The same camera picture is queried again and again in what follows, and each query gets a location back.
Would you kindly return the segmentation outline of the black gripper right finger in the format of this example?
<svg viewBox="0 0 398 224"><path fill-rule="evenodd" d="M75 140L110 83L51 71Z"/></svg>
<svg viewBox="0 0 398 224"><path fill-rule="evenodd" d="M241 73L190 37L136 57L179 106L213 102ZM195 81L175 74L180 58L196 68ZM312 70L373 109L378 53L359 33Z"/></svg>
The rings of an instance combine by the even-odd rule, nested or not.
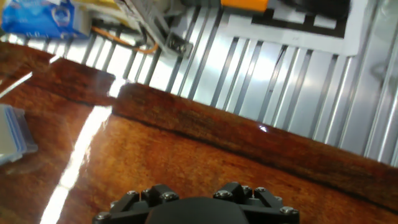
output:
<svg viewBox="0 0 398 224"><path fill-rule="evenodd" d="M237 205L248 223L300 223L300 212L285 206L281 197L265 187L253 189L239 182L229 182L217 190L213 198Z"/></svg>

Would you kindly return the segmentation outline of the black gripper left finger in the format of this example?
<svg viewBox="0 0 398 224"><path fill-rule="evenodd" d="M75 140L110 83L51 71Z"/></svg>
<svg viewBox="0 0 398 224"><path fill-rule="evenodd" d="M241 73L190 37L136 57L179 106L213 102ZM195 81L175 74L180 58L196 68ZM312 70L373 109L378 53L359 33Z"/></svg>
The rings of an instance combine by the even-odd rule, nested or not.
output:
<svg viewBox="0 0 398 224"><path fill-rule="evenodd" d="M95 215L92 224L143 224L155 207L179 199L178 193L165 184L153 185L141 192L130 190L112 202L109 211Z"/></svg>

